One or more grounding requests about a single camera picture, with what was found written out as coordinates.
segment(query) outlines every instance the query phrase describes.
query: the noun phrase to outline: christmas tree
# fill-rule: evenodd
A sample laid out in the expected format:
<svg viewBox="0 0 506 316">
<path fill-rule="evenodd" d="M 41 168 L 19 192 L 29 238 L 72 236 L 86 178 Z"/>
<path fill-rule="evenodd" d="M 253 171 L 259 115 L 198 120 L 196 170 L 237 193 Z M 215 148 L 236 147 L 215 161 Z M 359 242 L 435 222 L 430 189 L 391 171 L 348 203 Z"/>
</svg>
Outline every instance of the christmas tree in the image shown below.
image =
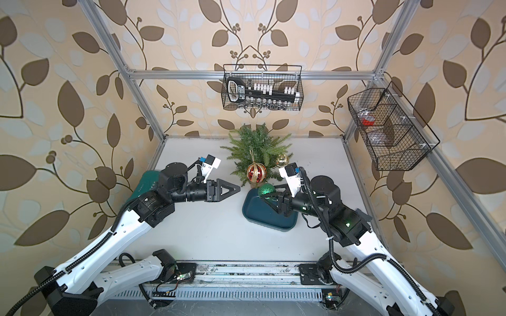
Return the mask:
<svg viewBox="0 0 506 316">
<path fill-rule="evenodd" d="M 239 134 L 240 139 L 233 138 L 232 133 Z M 282 138 L 270 136 L 265 123 L 263 125 L 257 125 L 256 130 L 252 130 L 246 125 L 243 125 L 240 129 L 233 130 L 229 133 L 230 143 L 233 146 L 221 146 L 221 148 L 228 149 L 232 152 L 227 159 L 239 160 L 239 162 L 235 162 L 236 168 L 231 174 L 239 176 L 242 181 L 242 186 L 244 186 L 246 182 L 248 182 L 246 170 L 252 163 L 257 162 L 262 163 L 267 170 L 265 181 L 269 179 L 283 180 L 279 172 L 272 170 L 272 168 L 278 167 L 276 165 L 276 158 L 279 155 L 286 154 L 288 158 L 293 156 L 293 153 L 287 154 L 286 151 L 291 144 L 286 146 L 281 144 L 290 136 L 291 134 Z"/>
</svg>

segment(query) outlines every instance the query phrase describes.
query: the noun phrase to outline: white tabletop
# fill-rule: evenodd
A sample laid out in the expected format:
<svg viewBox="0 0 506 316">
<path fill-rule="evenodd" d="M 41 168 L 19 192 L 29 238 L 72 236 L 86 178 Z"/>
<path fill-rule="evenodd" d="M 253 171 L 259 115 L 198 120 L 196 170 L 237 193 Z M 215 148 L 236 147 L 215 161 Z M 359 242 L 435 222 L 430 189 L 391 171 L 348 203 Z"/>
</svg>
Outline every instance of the white tabletop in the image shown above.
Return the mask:
<svg viewBox="0 0 506 316">
<path fill-rule="evenodd" d="M 365 212 L 355 178 L 341 139 L 290 139 L 290 151 L 298 166 L 306 169 L 309 179 L 326 175 L 341 189 L 343 203 Z M 156 165 L 164 169 L 171 162 L 192 164 L 208 154 L 222 160 L 209 178 L 240 184 L 230 173 L 235 169 L 229 152 L 220 146 L 229 145 L 228 139 L 169 139 Z M 195 176 L 196 168 L 188 177 Z M 320 229 L 309 229 L 300 216 L 296 226 L 281 232 L 249 222 L 242 215 L 242 205 L 249 184 L 241 192 L 218 203 L 177 203 L 176 211 L 136 240 L 126 249 L 134 258 L 144 258 L 153 251 L 166 249 L 176 260 L 254 260 L 254 261 L 317 261 L 328 251 L 326 234 Z M 309 216 L 309 224 L 319 221 Z M 344 259 L 353 257 L 335 243 L 335 252 Z"/>
</svg>

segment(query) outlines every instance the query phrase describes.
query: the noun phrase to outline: black wire basket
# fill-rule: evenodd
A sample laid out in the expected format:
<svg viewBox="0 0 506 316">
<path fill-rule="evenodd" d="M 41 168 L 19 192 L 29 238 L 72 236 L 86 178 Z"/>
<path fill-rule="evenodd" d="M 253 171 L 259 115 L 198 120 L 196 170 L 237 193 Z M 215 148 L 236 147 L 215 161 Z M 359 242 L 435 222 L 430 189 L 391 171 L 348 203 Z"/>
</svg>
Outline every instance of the black wire basket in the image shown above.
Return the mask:
<svg viewBox="0 0 506 316">
<path fill-rule="evenodd" d="M 370 88 L 348 97 L 348 108 L 364 139 L 377 170 L 408 171 L 413 169 L 440 140 L 413 107 L 415 114 L 406 114 L 396 101 L 392 83 L 387 88 Z M 436 141 L 416 128 L 427 127 Z"/>
<path fill-rule="evenodd" d="M 302 66 L 286 64 L 225 64 L 223 108 L 300 111 L 304 99 L 301 71 Z"/>
</svg>

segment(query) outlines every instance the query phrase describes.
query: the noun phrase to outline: hanging wire basket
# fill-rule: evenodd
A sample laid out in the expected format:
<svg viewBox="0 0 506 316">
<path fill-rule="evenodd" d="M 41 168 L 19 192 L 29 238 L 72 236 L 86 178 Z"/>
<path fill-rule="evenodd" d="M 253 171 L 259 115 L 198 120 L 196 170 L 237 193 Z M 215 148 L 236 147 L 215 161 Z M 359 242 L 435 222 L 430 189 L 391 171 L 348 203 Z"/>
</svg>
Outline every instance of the hanging wire basket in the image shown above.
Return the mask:
<svg viewBox="0 0 506 316">
<path fill-rule="evenodd" d="M 395 96 L 399 89 L 370 88 L 348 97 L 348 108 L 364 139 L 377 170 L 413 169 L 440 140 L 427 122 L 413 107 L 414 114 L 406 113 Z M 418 121 L 434 136 L 427 139 L 417 128 Z"/>
</svg>

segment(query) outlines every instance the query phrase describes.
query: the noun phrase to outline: green ornament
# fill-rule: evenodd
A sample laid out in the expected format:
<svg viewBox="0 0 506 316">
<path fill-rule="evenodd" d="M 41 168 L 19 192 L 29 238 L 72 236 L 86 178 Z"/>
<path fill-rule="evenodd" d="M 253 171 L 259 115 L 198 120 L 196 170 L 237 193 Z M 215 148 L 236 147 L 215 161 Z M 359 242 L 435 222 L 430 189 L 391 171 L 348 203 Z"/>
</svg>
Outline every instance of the green ornament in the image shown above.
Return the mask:
<svg viewBox="0 0 506 316">
<path fill-rule="evenodd" d="M 262 197 L 265 194 L 276 192 L 276 188 L 269 183 L 264 184 L 258 189 L 258 196 Z"/>
</svg>

